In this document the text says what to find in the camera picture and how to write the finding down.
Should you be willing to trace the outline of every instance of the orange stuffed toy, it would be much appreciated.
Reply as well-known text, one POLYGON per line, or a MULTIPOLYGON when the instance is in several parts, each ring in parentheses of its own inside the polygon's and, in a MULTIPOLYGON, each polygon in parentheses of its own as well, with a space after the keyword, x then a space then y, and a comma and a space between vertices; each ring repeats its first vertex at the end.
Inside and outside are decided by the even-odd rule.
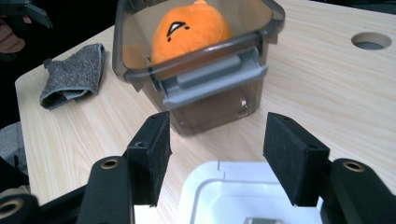
POLYGON ((152 39, 151 62, 162 63, 232 37, 227 21, 204 0, 169 10, 152 39))

